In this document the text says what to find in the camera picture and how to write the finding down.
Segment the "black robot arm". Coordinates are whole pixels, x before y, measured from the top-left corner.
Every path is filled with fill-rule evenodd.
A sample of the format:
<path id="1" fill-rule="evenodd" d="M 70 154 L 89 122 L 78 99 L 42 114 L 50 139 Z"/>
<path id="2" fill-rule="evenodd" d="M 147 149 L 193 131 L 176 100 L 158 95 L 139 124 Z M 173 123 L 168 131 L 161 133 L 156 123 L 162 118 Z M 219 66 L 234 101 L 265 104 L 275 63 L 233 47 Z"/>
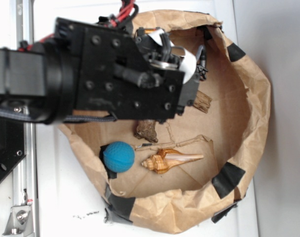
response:
<path id="1" fill-rule="evenodd" d="M 192 54 L 161 28 L 132 33 L 131 25 L 58 18 L 48 38 L 0 49 L 0 117 L 51 124 L 183 114 L 206 78 L 205 47 Z"/>

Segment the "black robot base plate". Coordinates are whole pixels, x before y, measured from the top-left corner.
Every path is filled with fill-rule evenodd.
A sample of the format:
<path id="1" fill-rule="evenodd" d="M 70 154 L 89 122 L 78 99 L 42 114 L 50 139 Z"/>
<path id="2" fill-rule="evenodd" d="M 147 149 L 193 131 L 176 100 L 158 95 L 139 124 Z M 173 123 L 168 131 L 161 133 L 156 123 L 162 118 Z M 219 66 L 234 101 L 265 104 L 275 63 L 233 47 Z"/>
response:
<path id="1" fill-rule="evenodd" d="M 24 124 L 0 118 L 0 184 L 25 156 Z"/>

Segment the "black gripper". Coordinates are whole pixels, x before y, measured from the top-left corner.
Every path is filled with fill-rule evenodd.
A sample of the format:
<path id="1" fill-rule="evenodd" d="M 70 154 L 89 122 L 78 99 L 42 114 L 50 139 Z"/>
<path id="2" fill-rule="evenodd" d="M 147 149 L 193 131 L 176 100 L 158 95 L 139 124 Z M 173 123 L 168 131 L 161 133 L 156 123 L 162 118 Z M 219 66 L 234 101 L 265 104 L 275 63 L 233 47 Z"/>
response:
<path id="1" fill-rule="evenodd" d="M 192 54 L 161 28 L 121 29 L 57 18 L 54 39 L 73 59 L 77 111 L 164 122 L 192 106 L 206 78 L 206 49 Z"/>

